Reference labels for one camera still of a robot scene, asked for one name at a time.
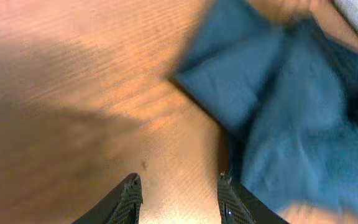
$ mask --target blue cloth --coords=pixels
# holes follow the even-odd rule
[[[227,131],[232,172],[274,211],[358,214],[358,55],[313,20],[217,0],[175,78]]]

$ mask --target blue towel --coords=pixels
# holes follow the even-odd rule
[[[358,55],[313,20],[217,0],[175,78],[227,131],[231,175],[275,212],[358,214]]]

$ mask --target dark blue fabric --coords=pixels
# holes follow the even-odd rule
[[[314,21],[276,27],[218,0],[176,79],[226,129],[231,175],[269,208],[358,214],[358,55]]]

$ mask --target wooden surface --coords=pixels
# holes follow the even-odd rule
[[[71,223],[130,172],[141,223],[220,222],[221,131],[168,81],[210,2],[0,0],[0,223]]]

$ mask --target cloth fold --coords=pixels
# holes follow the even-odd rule
[[[176,79],[227,131],[233,178],[274,211],[358,214],[358,55],[313,20],[217,0]]]

